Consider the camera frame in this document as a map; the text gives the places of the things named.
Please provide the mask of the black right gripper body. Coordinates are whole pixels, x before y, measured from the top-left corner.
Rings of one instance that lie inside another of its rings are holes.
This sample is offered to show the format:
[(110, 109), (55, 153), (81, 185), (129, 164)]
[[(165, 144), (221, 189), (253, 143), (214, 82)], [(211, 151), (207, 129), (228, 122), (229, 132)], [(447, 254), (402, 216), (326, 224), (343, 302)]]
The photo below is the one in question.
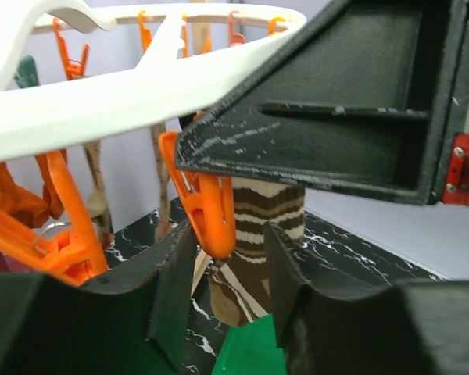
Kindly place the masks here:
[(469, 1), (433, 195), (469, 207)]

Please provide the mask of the orange gripped clothes peg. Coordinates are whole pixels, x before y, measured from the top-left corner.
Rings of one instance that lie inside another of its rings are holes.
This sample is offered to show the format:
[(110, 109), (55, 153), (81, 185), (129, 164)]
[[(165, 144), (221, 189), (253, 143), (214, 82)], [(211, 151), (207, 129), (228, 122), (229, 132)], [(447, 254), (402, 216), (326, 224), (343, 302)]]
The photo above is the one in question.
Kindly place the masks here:
[(202, 249), (225, 259), (235, 248), (235, 205), (230, 177), (179, 170), (174, 154), (178, 132), (159, 136), (159, 149)]

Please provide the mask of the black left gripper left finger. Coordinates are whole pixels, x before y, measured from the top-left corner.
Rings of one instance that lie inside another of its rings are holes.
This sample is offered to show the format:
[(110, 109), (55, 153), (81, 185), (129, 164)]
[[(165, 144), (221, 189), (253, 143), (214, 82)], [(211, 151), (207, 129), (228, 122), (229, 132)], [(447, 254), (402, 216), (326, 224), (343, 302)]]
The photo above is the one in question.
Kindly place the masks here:
[(0, 273), (0, 374), (173, 374), (197, 249), (187, 221), (80, 287)]

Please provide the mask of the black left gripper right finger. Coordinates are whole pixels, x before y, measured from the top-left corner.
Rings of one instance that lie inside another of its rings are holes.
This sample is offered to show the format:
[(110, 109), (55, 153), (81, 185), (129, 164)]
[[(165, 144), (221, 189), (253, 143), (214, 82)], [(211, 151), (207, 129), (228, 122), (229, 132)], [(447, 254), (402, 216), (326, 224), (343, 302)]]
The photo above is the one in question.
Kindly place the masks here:
[(290, 374), (469, 374), (469, 280), (376, 286), (264, 227), (277, 344)]

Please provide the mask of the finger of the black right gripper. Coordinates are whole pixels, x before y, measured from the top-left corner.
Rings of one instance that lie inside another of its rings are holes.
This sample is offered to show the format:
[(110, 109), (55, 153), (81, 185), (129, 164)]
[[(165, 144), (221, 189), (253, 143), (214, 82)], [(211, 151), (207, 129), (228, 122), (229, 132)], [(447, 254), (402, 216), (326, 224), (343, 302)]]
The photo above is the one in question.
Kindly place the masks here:
[(466, 1), (333, 1), (178, 137), (183, 170), (435, 203)]

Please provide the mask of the white round clip hanger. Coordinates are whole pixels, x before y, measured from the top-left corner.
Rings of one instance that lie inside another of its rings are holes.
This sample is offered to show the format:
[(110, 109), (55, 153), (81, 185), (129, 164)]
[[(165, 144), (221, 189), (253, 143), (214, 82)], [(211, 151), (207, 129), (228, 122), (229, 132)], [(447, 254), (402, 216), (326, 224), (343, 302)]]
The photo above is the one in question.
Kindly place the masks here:
[[(136, 67), (82, 80), (9, 90), (31, 34), (54, 19), (90, 33), (132, 23), (140, 11), (159, 24)], [(243, 45), (185, 59), (184, 21), (219, 23), (229, 15), (281, 31)], [(303, 27), (306, 17), (269, 5), (176, 3), (92, 8), (82, 1), (0, 1), (0, 162), (107, 138), (212, 105), (244, 80)]]

